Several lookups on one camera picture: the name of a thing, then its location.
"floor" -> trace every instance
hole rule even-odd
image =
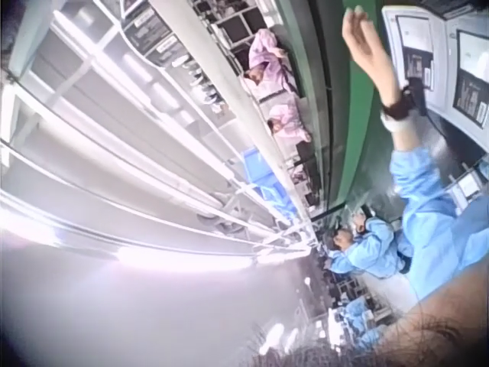
[[[388,279],[377,279],[371,274],[364,273],[358,277],[358,280],[366,285],[377,299],[389,304],[394,313],[406,313],[417,302],[405,275],[396,274]]]

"pink uniform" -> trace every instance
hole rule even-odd
[[[250,69],[261,63],[268,63],[264,71],[263,81],[276,83],[287,92],[295,93],[295,90],[290,87],[290,83],[293,83],[292,75],[283,68],[280,59],[270,52],[276,47],[275,35],[268,29],[260,29],[254,36],[250,47],[248,56]]]
[[[280,138],[300,138],[304,141],[310,140],[309,134],[300,121],[299,112],[294,101],[290,101],[286,105],[275,105],[270,109],[268,118],[280,120],[282,125],[282,129],[274,133],[275,136]]]

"black wristband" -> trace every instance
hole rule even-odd
[[[404,88],[399,101],[390,107],[382,106],[382,111],[393,120],[401,121],[407,118],[410,110],[414,107],[415,104],[410,91],[407,88]]]

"worker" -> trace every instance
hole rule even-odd
[[[366,219],[363,213],[355,214],[353,223],[357,232],[364,234],[354,236],[346,228],[335,231],[333,242],[342,254],[327,261],[329,270],[343,274],[357,268],[381,279],[397,272],[407,274],[413,250],[402,235],[394,235],[390,224],[378,218]]]
[[[360,296],[345,306],[343,316],[357,331],[358,335],[361,335],[367,331],[363,314],[368,310],[369,308],[365,296]]]
[[[249,70],[244,77],[259,86],[262,82],[273,83],[287,92],[297,94],[292,73],[283,65],[286,52],[277,47],[275,34],[260,29],[254,36],[249,52]]]
[[[272,135],[279,138],[298,138],[301,141],[311,141],[311,135],[303,127],[296,103],[293,100],[287,104],[272,107],[268,114],[267,125]]]
[[[489,197],[480,196],[456,217],[433,159],[421,146],[415,112],[392,60],[361,6],[347,9],[342,33],[353,60],[377,87],[382,122],[392,134],[390,169],[406,200],[403,230],[414,246],[408,277],[419,303],[388,326],[370,350],[354,354],[355,359],[351,353],[311,345],[282,356],[277,365],[487,365]],[[302,362],[304,356],[308,363]]]
[[[360,350],[371,349],[381,339],[386,330],[386,325],[379,325],[373,329],[365,330],[357,340],[356,348]]]

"blue container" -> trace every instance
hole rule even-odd
[[[286,218],[296,217],[296,207],[260,152],[251,149],[243,153],[243,158],[248,182],[257,185],[257,193]]]

